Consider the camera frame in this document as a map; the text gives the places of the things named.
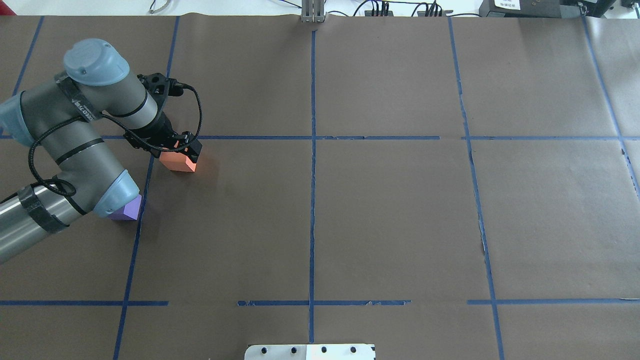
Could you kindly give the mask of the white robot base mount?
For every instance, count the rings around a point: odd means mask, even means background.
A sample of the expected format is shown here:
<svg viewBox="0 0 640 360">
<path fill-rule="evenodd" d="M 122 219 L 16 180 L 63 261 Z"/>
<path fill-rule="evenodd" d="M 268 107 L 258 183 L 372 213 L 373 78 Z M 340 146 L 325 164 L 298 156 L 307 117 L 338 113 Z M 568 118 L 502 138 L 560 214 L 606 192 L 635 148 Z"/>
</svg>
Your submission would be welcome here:
<svg viewBox="0 0 640 360">
<path fill-rule="evenodd" d="M 245 360 L 375 360 L 374 344 L 254 344 L 247 347 Z"/>
</svg>

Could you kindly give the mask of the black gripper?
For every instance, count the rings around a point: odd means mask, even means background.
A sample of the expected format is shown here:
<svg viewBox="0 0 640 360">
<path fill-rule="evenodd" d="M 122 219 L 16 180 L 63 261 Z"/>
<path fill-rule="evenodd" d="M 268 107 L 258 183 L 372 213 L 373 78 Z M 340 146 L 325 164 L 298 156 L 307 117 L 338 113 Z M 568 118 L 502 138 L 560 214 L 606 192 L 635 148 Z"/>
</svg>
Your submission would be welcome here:
<svg viewBox="0 0 640 360">
<path fill-rule="evenodd" d="M 169 97 L 180 97 L 184 89 L 176 79 L 162 73 L 139 74 L 144 89 L 142 103 L 135 111 L 125 114 L 124 125 L 147 144 L 166 148 L 167 152 L 182 152 L 189 161 L 197 164 L 202 152 L 199 139 L 190 142 L 189 134 L 179 134 L 173 129 L 169 117 L 163 111 Z"/>
</svg>

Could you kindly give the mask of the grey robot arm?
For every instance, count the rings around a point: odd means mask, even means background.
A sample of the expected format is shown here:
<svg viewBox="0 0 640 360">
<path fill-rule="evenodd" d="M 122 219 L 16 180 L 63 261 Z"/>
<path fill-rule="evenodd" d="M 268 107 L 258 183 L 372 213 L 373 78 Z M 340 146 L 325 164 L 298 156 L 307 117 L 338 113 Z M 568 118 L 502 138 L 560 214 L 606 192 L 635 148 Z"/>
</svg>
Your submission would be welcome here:
<svg viewBox="0 0 640 360">
<path fill-rule="evenodd" d="M 153 73 L 135 74 L 105 39 L 78 41 L 62 72 L 1 105 L 1 125 L 28 148 L 34 182 L 1 202 L 1 262 L 5 263 L 74 221 L 106 218 L 140 190 L 93 123 L 107 119 L 135 149 L 154 158 L 184 155 L 197 163 L 199 131 L 176 132 L 164 112 L 169 97 L 192 85 Z"/>
</svg>

